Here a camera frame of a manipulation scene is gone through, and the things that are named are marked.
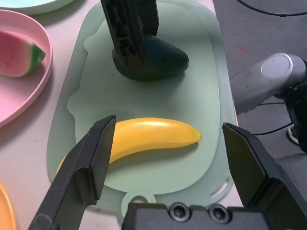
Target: green cutting board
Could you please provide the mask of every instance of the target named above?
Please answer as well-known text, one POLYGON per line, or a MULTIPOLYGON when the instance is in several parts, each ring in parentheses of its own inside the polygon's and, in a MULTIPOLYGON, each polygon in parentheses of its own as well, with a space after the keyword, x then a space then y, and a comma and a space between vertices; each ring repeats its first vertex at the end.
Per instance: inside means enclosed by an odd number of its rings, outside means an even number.
POLYGON ((233 184, 221 125, 235 123, 235 113, 217 20, 194 2, 160 1, 157 7, 157 37, 187 53, 185 74, 156 82, 121 76, 98 4, 82 24, 49 134, 47 168, 53 179, 67 152, 95 121, 109 115, 116 115, 117 121, 170 118, 201 131, 198 144, 136 153, 110 164, 97 207, 117 212, 120 219, 136 196, 151 203, 208 205, 233 184), (225 181, 224 190, 215 194, 225 181))

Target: plastic food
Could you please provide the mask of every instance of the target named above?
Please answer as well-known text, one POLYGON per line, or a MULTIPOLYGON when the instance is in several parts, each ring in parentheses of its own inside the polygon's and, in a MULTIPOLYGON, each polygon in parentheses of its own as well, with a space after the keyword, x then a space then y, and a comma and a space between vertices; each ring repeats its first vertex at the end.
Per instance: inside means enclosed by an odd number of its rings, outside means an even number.
POLYGON ((120 121, 115 127, 110 163, 136 152, 179 148, 200 140, 200 131, 181 121, 154 117, 120 121))
POLYGON ((21 77, 43 61, 45 52, 33 41, 0 30, 0 74, 21 77))

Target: banana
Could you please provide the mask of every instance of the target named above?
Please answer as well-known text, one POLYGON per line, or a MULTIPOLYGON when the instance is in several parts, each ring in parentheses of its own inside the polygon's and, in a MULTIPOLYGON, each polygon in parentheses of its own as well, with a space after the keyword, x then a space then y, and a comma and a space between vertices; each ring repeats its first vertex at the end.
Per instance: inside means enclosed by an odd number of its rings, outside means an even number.
POLYGON ((115 126, 110 163, 136 152, 179 148, 200 140, 200 131, 181 121, 154 117, 120 121, 115 126))

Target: table surface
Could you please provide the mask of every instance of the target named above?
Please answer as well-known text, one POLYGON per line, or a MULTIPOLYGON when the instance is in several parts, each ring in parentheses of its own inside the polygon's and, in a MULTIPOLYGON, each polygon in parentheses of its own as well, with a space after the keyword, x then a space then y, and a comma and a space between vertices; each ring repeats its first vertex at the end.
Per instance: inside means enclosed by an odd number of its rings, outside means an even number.
MULTIPOLYGON (((196 0, 215 13, 212 0, 196 0)), ((0 183, 11 197, 18 229, 29 227, 49 186, 46 150, 49 130, 81 24, 99 0, 75 0, 53 12, 34 15, 47 30, 54 50, 53 70, 38 99, 17 119, 0 128, 0 183)), ((242 206, 236 188, 219 201, 242 206)), ((119 230, 115 215, 86 211, 81 230, 119 230)))

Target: pink plate rim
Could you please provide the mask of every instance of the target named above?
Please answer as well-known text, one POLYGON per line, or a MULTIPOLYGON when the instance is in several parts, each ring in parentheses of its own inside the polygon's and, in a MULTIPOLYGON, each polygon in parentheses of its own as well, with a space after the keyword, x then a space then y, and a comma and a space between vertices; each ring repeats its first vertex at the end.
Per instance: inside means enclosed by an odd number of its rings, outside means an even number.
POLYGON ((51 70, 52 70, 52 63, 53 63, 53 49, 52 49, 52 43, 50 40, 50 37, 47 34, 47 31, 45 30, 45 28, 36 20, 34 20, 33 18, 23 14, 23 13, 19 13, 19 12, 15 12, 15 11, 8 11, 8 10, 0 10, 1 12, 8 12, 8 13, 14 13, 14 14, 19 14, 22 15, 23 17, 26 17, 27 19, 35 22, 36 24, 38 24, 42 30, 45 32, 48 41, 49 41, 49 46, 50 46, 50 61, 48 63, 46 72, 42 78, 42 80, 40 81, 40 83, 38 84, 38 86, 35 88, 35 90, 31 93, 31 95, 24 101, 24 103, 14 112, 12 113, 10 116, 8 116, 7 118, 5 118, 4 120, 0 121, 0 128, 2 126, 5 126, 6 124, 8 124, 9 122, 11 122, 12 120, 14 120, 16 117, 18 117, 20 114, 22 114, 35 100, 36 98, 39 96, 39 94, 42 92, 43 88, 45 87, 50 74, 51 74, 51 70))

